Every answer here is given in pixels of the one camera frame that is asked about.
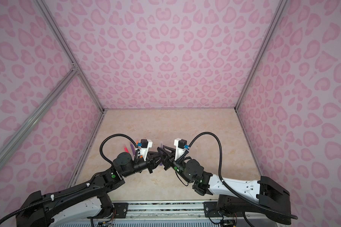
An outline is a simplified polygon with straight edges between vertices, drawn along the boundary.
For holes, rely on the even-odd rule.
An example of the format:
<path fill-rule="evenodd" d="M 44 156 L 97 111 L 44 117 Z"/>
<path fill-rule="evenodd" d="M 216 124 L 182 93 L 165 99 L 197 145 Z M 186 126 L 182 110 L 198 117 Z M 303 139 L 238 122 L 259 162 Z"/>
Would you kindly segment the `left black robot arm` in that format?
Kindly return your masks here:
<path fill-rule="evenodd" d="M 150 173 L 161 163 L 157 152 L 149 158 L 132 159 L 131 154 L 122 152 L 110 168 L 95 173 L 84 183 L 52 194 L 32 193 L 16 215 L 18 227 L 50 227 L 61 225 L 78 218 L 112 218 L 116 214 L 108 193 L 125 184 L 125 177 L 148 170 Z"/>

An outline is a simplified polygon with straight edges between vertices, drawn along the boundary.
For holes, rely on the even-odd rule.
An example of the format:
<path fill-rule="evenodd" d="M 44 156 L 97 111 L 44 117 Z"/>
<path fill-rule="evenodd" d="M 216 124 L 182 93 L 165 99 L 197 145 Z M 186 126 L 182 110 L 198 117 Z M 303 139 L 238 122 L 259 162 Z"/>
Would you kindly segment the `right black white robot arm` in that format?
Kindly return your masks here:
<path fill-rule="evenodd" d="M 291 225 L 290 193 L 269 177 L 259 180 L 220 179 L 206 172 L 195 159 L 176 159 L 176 149 L 158 147 L 165 170 L 172 169 L 178 177 L 192 185 L 199 195 L 217 195 L 217 209 L 223 214 L 254 212 L 274 222 Z"/>

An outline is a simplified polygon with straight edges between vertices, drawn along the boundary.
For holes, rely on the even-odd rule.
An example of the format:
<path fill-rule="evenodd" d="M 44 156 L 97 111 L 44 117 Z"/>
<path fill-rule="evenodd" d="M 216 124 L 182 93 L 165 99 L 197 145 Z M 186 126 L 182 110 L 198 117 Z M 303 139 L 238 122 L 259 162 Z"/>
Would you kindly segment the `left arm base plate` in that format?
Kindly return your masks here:
<path fill-rule="evenodd" d="M 111 205 L 100 205 L 99 212 L 95 215 L 90 215 L 88 218 L 93 219 L 116 219 L 126 218 L 129 203 L 116 202 Z"/>

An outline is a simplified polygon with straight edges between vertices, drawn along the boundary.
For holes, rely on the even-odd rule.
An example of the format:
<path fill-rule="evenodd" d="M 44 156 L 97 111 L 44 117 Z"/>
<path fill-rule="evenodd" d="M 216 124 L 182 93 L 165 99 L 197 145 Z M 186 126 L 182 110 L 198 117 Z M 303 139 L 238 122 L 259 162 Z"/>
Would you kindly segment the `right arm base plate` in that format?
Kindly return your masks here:
<path fill-rule="evenodd" d="M 219 208 L 217 207 L 217 201 L 205 201 L 203 202 L 204 215 L 206 218 L 222 218 Z"/>

